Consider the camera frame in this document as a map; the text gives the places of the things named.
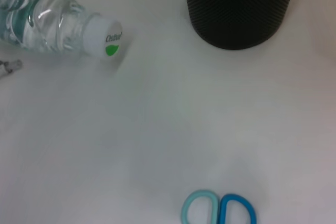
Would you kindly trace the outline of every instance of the scissor handle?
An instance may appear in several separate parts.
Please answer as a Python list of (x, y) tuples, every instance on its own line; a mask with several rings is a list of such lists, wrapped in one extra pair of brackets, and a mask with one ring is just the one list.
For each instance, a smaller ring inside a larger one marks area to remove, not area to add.
[(218, 217), (218, 210), (219, 210), (219, 198), (215, 193), (213, 193), (212, 191), (208, 191), (208, 190), (196, 191), (190, 194), (190, 196), (185, 200), (183, 207), (182, 207), (182, 213), (181, 213), (182, 224), (189, 224), (187, 215), (188, 215), (188, 210), (190, 208), (190, 205), (196, 199), (201, 198), (201, 197), (206, 197), (211, 200), (212, 211), (211, 211), (210, 224), (217, 224), (217, 217)]
[(231, 200), (241, 203), (247, 209), (248, 213), (250, 214), (251, 224), (257, 224), (257, 215), (251, 203), (248, 202), (247, 199), (243, 198), (242, 196), (236, 195), (236, 194), (228, 194), (222, 198), (220, 202), (221, 210), (219, 213), (219, 223), (218, 224), (225, 224), (227, 203)]

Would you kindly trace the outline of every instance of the plastic bottle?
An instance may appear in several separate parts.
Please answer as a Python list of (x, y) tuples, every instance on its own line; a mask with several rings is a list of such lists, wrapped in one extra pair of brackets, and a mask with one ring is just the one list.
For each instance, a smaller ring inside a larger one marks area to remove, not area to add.
[(0, 0), (0, 39), (29, 50), (111, 57), (121, 37), (118, 21), (75, 0)]

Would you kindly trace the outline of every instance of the scissors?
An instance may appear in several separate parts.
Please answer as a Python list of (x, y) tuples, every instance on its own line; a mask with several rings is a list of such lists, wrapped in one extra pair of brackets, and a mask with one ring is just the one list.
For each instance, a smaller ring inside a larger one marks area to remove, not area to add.
[(231, 200), (237, 201), (241, 203), (248, 211), (250, 215), (250, 224), (257, 224), (257, 215), (256, 212), (251, 205), (250, 202), (248, 202), (247, 199), (243, 198), (242, 196), (239, 196), (237, 194), (227, 194), (225, 195), (219, 204), (219, 198), (218, 196), (213, 193), (212, 191), (208, 190), (199, 190), (194, 193), (192, 193), (184, 202), (182, 207), (182, 213), (181, 213), (181, 221), (182, 224), (189, 224), (187, 214), (188, 210), (190, 208), (190, 205), (192, 202), (194, 202), (196, 199), (206, 197), (211, 200), (212, 203), (212, 212), (211, 212), (211, 222), (210, 224), (225, 224), (225, 218), (226, 218), (226, 207), (227, 203)]

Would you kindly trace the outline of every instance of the black cylindrical object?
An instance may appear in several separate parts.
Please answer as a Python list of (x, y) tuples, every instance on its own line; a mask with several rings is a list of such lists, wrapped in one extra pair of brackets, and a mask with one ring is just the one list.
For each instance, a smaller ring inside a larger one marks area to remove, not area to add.
[(290, 0), (187, 0), (191, 22), (208, 43), (230, 50), (255, 46), (281, 25)]

